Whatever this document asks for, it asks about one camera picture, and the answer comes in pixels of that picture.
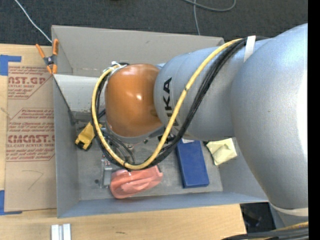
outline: yellow sponge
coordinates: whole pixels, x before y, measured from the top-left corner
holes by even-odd
[[[216,166],[221,165],[222,163],[237,156],[236,148],[232,138],[219,141],[210,141],[206,144],[206,146],[209,149]]]

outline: gray carpet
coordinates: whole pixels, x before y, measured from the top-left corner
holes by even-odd
[[[34,22],[51,35],[51,25],[128,29],[197,35],[193,6],[182,0],[19,0]],[[226,8],[232,0],[197,0]],[[308,0],[236,0],[228,12],[198,8],[203,36],[229,41],[249,35],[274,37],[308,22]],[[48,45],[13,0],[0,0],[0,43]]]

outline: pink object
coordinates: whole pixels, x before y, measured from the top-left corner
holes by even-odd
[[[115,198],[124,199],[155,187],[162,178],[158,166],[134,171],[121,169],[111,174],[110,190]]]

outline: yellow cable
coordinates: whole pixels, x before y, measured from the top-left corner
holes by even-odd
[[[188,90],[191,88],[191,86],[194,84],[195,80],[197,79],[197,77],[199,76],[199,74],[202,72],[202,70],[206,67],[206,65],[215,57],[217,56],[217,54],[219,54],[221,51],[223,51],[224,49],[226,49],[227,47],[229,47],[230,45],[232,45],[233,43],[239,41],[240,39],[235,39],[232,40],[230,42],[227,42],[223,45],[221,45],[220,47],[218,47],[216,50],[214,50],[202,63],[201,65],[197,68],[197,70],[193,73],[193,75],[191,76],[191,78],[189,79],[188,83],[185,86],[185,89],[182,91],[176,106],[173,110],[172,116],[168,122],[168,125],[162,135],[162,138],[159,142],[159,144],[157,145],[157,147],[155,148],[153,154],[151,156],[149,156],[144,162],[139,163],[139,164],[131,164],[128,163],[124,160],[122,160],[116,153],[113,152],[113,150],[109,147],[108,143],[106,142],[100,127],[99,127],[99,122],[98,122],[98,118],[97,118],[97,114],[96,114],[96,94],[99,88],[100,83],[102,82],[102,80],[108,75],[110,74],[114,69],[114,68],[110,68],[108,70],[106,70],[98,79],[94,90],[93,90],[93,95],[92,95],[92,102],[91,102],[91,110],[92,110],[92,120],[93,120],[93,124],[94,127],[96,129],[97,135],[100,138],[103,146],[105,147],[105,149],[108,151],[108,153],[112,156],[112,158],[114,160],[116,160],[120,165],[122,165],[123,167],[130,169],[130,170],[142,170],[144,168],[146,168],[147,166],[149,166],[158,156],[159,152],[161,151],[162,147],[164,146],[167,137],[172,129],[172,126],[174,125],[174,122],[177,118],[177,115],[179,113],[179,110],[182,106],[182,103],[185,100],[185,97],[188,93]]]

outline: cardboard box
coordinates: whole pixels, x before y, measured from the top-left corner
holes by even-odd
[[[52,54],[51,47],[43,47],[43,50],[48,56]],[[1,76],[1,93],[7,93],[7,99],[1,99],[3,109],[0,114],[1,119],[7,119],[7,122],[1,120],[2,131],[7,129],[7,133],[1,135],[0,159],[0,188],[4,186],[5,189],[4,211],[55,208],[52,75],[34,45],[1,44],[0,54],[21,60],[9,62],[8,75]]]

